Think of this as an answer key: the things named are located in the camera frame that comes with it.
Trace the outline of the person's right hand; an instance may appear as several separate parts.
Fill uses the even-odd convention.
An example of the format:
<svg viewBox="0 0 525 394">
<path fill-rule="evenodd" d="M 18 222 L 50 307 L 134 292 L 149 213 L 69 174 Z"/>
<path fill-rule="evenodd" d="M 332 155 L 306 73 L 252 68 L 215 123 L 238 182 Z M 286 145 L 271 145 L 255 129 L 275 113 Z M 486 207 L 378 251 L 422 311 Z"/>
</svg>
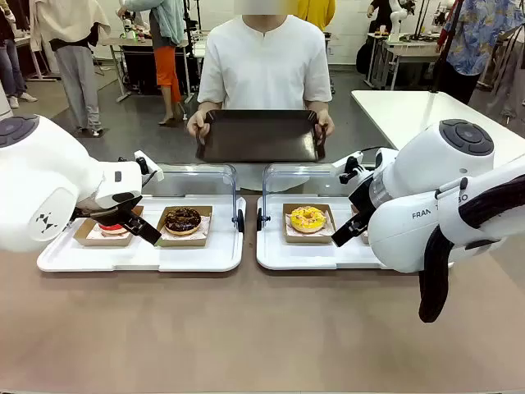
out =
<svg viewBox="0 0 525 394">
<path fill-rule="evenodd" d="M 198 138 L 202 143 L 205 140 L 209 130 L 210 124 L 206 122 L 207 111 L 197 110 L 188 120 L 187 130 L 195 138 Z"/>
</svg>

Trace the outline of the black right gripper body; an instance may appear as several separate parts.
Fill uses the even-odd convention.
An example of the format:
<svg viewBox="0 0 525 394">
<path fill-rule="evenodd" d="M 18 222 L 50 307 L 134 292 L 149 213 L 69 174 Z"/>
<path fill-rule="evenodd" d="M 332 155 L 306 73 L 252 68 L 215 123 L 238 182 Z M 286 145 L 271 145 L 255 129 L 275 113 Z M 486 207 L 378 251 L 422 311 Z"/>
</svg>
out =
<svg viewBox="0 0 525 394">
<path fill-rule="evenodd" d="M 376 208 L 369 195 L 370 185 L 373 181 L 373 174 L 359 173 L 349 180 L 349 201 L 353 210 L 363 220 L 369 220 Z"/>
</svg>

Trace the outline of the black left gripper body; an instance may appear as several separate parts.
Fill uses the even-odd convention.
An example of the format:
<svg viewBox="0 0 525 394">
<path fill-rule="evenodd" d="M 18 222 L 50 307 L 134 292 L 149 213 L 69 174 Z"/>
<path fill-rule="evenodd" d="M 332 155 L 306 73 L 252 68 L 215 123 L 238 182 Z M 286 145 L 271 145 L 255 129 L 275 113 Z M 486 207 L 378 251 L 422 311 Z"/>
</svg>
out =
<svg viewBox="0 0 525 394">
<path fill-rule="evenodd" d="M 132 196 L 110 208 L 101 208 L 91 199 L 86 199 L 74 208 L 72 221 L 77 218 L 90 218 L 95 222 L 126 222 L 134 216 L 132 210 L 142 198 L 141 195 Z"/>
</svg>

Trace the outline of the person's left hand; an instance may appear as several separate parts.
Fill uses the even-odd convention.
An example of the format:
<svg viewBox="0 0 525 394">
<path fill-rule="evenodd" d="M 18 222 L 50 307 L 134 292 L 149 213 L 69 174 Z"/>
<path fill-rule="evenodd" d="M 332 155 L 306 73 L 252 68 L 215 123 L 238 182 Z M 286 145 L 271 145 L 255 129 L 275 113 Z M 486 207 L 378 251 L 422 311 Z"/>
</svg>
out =
<svg viewBox="0 0 525 394">
<path fill-rule="evenodd" d="M 317 111 L 317 124 L 315 132 L 318 137 L 325 135 L 330 136 L 335 131 L 335 124 L 327 109 Z"/>
</svg>

